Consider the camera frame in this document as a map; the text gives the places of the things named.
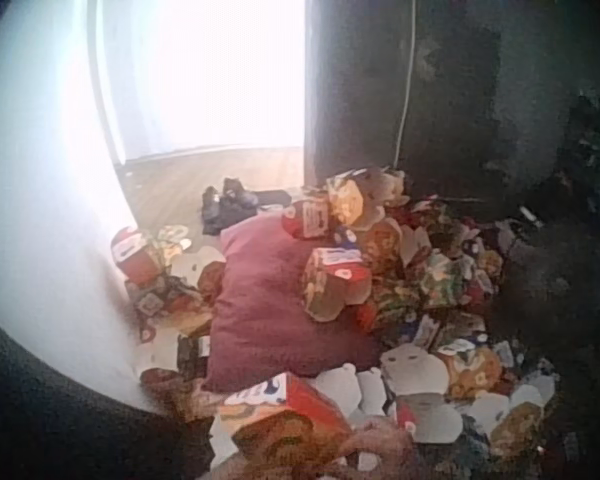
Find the cable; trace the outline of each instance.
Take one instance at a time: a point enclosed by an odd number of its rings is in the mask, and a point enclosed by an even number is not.
[[[398,159],[400,157],[400,147],[402,147],[402,136],[404,134],[405,123],[407,122],[407,111],[409,109],[409,95],[411,94],[411,76],[413,75],[413,62],[416,53],[416,4],[417,0],[411,0],[411,54],[409,55],[409,69],[407,70],[407,84],[405,86],[404,107],[402,108],[402,119],[396,139],[396,154],[393,159],[393,168],[398,168]]]

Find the red pillow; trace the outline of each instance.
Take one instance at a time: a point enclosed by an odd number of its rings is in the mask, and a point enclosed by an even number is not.
[[[250,218],[222,232],[227,257],[211,326],[206,388],[235,392],[280,372],[315,376],[353,363],[377,365],[379,346],[348,312],[316,323],[304,311],[300,279],[311,251],[324,243],[296,240],[280,214]]]

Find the trash pile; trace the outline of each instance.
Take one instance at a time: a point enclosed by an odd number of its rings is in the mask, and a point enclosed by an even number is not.
[[[432,461],[466,478],[536,452],[559,377],[548,360],[527,358],[516,339],[493,341],[490,306],[504,260],[473,219],[454,218],[435,197],[412,201],[403,172],[366,168],[329,179],[324,190],[288,207],[281,222],[295,238],[333,240],[307,262],[300,286],[307,313],[325,323],[354,309],[359,328],[387,348],[381,370],[356,374],[345,365],[308,380],[351,425],[365,415],[393,416],[423,446],[425,458],[426,446],[454,445],[446,456],[435,451]],[[321,381],[326,376],[329,381]],[[254,399],[254,392],[281,383],[276,377],[230,401],[256,406],[250,429],[271,403]],[[292,398],[280,401],[293,404]],[[312,421],[310,412],[305,416]],[[266,444],[272,428],[262,421]],[[228,423],[235,440],[240,428]]]
[[[211,247],[186,253],[188,233],[182,225],[156,235],[127,227],[111,241],[138,322],[138,378],[159,394],[189,391],[205,377],[213,304],[222,287],[224,257]]]
[[[409,188],[401,171],[350,171],[280,216],[292,237],[330,243],[313,250],[298,285],[307,314],[325,324],[350,310],[384,346],[380,368],[281,372],[233,395],[202,389],[222,254],[184,253],[180,227],[116,235],[113,256],[141,323],[140,380],[173,394],[185,421],[215,415],[212,465],[236,451],[271,465],[330,462],[369,415],[394,418],[440,475],[511,471],[539,455],[559,375],[490,329],[508,252],[472,218],[455,218],[435,196],[412,199]]]

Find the snack box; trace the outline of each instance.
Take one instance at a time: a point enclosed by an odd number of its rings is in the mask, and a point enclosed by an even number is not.
[[[352,433],[334,403],[291,373],[229,396],[218,413],[254,465],[322,465]]]

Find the torn cardboard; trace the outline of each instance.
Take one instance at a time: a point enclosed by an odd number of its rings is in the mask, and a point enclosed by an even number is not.
[[[360,305],[371,293],[371,272],[359,250],[314,249],[302,282],[305,309],[318,322],[335,320],[345,305]]]
[[[282,213],[282,228],[294,238],[322,238],[329,232],[329,201],[326,196],[293,202]]]
[[[218,412],[255,465],[322,465],[352,433],[335,404],[290,373],[231,395]]]

